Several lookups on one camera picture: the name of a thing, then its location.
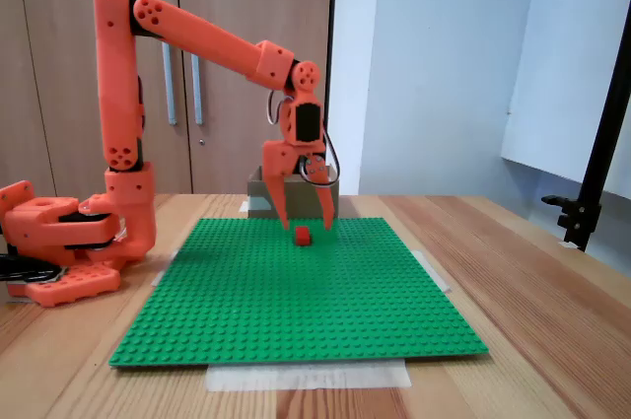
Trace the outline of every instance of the orange robotic arm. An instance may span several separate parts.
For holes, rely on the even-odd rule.
[[[251,44],[164,0],[95,0],[99,96],[105,160],[115,172],[142,171],[143,106],[136,76],[134,36],[147,35],[244,75],[268,89],[283,90],[278,108],[284,139],[263,146],[263,179],[285,228],[284,178],[300,162],[303,178],[316,186],[324,223],[334,207],[324,160],[323,105],[314,90],[317,66],[270,41]]]
[[[137,35],[174,44],[243,74],[272,93],[282,90],[285,99],[275,117],[270,108],[272,94],[268,99],[268,118],[280,124],[283,140],[264,143],[263,180],[288,228],[284,179],[298,163],[301,176],[315,186],[325,227],[331,227],[330,186],[335,181],[328,180],[321,156],[324,141],[330,141],[324,131],[322,104],[314,94],[320,78],[314,63],[299,62],[291,51],[269,41],[251,44],[162,0],[94,3],[99,107],[108,165],[105,193],[79,203],[69,197],[35,197],[28,181],[0,189],[0,229],[11,259],[25,262],[28,257],[70,266],[61,281],[16,285],[13,295],[27,295],[53,306],[115,290],[120,282],[118,270],[127,261],[142,258],[155,243],[154,174],[142,155],[145,117],[136,69]],[[125,230],[120,233],[122,219]],[[30,269],[38,266],[41,263],[32,263]],[[15,279],[22,271],[18,267],[17,274],[9,276]]]

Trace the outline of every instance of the metal handle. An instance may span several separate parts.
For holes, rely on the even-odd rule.
[[[165,61],[165,84],[167,85],[167,116],[169,125],[177,125],[175,116],[174,78],[171,72],[171,47],[162,43],[162,58]]]
[[[195,123],[204,124],[204,116],[201,112],[201,90],[199,88],[199,57],[190,55],[190,62],[193,65],[193,98],[195,102]]]

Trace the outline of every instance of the red block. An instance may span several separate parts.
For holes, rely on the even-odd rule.
[[[312,234],[309,233],[309,227],[296,227],[296,245],[309,246],[312,244]]]

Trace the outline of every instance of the cabinet door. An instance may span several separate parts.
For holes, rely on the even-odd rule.
[[[0,0],[0,187],[30,180],[55,195],[23,0]]]
[[[93,0],[25,0],[35,76],[58,195],[83,199],[105,189]],[[190,192],[181,52],[172,52],[178,124],[167,116],[161,44],[137,38],[146,131],[159,192]]]
[[[250,42],[274,41],[294,51],[297,59],[314,61],[325,74],[329,0],[180,0],[180,6]],[[188,53],[184,73],[193,190],[244,193],[248,176],[261,164],[263,142],[280,138],[265,116],[268,91],[200,60],[199,125]],[[323,81],[317,92],[322,101]]]

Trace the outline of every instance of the gray box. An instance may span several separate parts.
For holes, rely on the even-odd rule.
[[[329,179],[335,179],[335,170],[327,166]],[[335,217],[339,207],[339,181],[331,187]],[[287,217],[289,219],[322,218],[322,207],[319,205],[316,188],[304,182],[300,175],[285,178],[285,197],[287,200]],[[259,166],[247,181],[247,217],[258,219],[277,219],[278,213],[269,196],[265,182],[262,180],[262,168]]]

